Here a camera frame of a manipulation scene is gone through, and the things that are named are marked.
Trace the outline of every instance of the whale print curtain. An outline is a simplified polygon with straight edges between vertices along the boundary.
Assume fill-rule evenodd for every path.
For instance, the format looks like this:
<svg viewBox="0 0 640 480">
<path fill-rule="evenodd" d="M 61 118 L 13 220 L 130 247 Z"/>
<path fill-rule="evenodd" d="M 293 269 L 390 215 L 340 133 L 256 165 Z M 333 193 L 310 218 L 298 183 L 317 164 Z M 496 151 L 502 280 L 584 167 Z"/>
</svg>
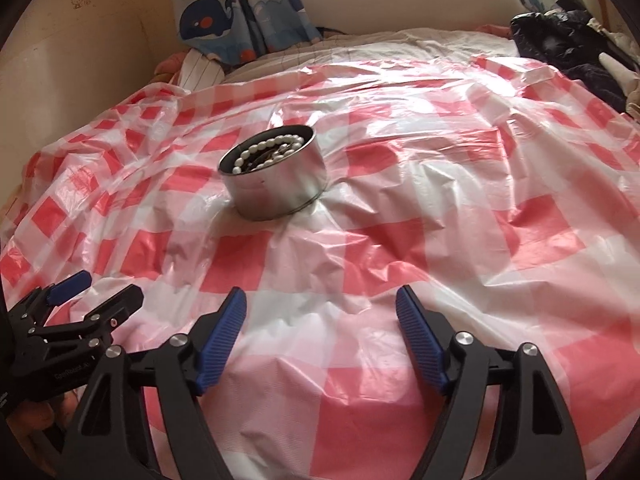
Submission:
<svg viewBox="0 0 640 480">
<path fill-rule="evenodd" d="M 301 0 L 173 0 L 180 39 L 227 67 L 316 43 Z"/>
</svg>

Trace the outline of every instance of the white bedsheet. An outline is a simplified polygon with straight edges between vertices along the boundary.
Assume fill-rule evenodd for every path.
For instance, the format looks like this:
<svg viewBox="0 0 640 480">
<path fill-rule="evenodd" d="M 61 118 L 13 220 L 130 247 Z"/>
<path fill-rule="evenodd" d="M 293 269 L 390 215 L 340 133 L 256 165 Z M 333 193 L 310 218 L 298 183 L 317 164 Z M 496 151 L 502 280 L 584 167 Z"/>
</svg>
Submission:
<svg viewBox="0 0 640 480">
<path fill-rule="evenodd" d="M 412 28 L 400 32 L 378 32 L 365 36 L 337 34 L 310 46 L 293 46 L 274 52 L 235 70 L 222 79 L 222 69 L 196 51 L 185 59 L 178 85 L 196 91 L 219 82 L 238 83 L 301 66 L 345 61 L 431 60 L 440 57 L 468 62 L 473 56 L 517 56 L 513 41 L 483 32 Z"/>
</svg>

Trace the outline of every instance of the human hand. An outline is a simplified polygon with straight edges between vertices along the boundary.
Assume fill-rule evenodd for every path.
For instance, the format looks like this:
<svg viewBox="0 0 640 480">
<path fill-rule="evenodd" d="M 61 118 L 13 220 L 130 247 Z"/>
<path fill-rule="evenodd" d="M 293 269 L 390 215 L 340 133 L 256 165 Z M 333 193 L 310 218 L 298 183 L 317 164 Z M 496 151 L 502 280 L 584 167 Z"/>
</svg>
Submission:
<svg viewBox="0 0 640 480">
<path fill-rule="evenodd" d="M 34 431 L 50 428 L 54 422 L 62 428 L 66 428 L 71 422 L 77 406 L 76 394 L 67 392 L 63 397 L 53 399 L 50 402 L 25 400 L 7 419 L 9 428 L 31 461 L 52 476 L 55 475 L 55 471 L 33 443 L 31 434 Z"/>
</svg>

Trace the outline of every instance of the wrinkled plastic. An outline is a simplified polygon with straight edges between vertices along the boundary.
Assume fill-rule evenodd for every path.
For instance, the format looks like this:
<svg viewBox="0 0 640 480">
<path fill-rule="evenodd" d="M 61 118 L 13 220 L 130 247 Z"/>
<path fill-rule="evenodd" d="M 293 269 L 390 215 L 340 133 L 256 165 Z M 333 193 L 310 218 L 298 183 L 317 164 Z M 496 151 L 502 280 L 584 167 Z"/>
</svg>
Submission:
<svg viewBox="0 0 640 480">
<path fill-rule="evenodd" d="M 293 216 L 241 219 L 218 161 L 293 123 L 318 133 L 328 189 Z M 129 351 L 244 288 L 246 322 L 202 398 L 238 480 L 410 477 L 442 407 L 398 327 L 410 283 L 455 329 L 542 349 L 594 478 L 640 410 L 639 158 L 633 123 L 533 60 L 329 64 L 195 94 L 156 84 L 33 157 L 2 226 L 2 276 L 12 304 L 90 270 L 56 322 L 138 284 L 145 303 L 114 332 Z M 487 405 L 469 475 L 494 392 Z"/>
</svg>

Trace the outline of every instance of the open tin can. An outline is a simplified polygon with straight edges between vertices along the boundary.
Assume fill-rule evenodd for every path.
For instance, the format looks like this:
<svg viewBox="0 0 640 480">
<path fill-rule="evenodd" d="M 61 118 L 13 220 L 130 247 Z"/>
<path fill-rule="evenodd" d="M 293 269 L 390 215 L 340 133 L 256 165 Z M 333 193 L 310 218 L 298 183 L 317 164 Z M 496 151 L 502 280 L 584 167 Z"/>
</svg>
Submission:
<svg viewBox="0 0 640 480">
<path fill-rule="evenodd" d="M 222 157 L 218 171 L 238 212 L 254 221 L 301 210 L 318 198 L 327 184 L 316 134 L 301 124 L 281 126 L 245 140 Z"/>
</svg>

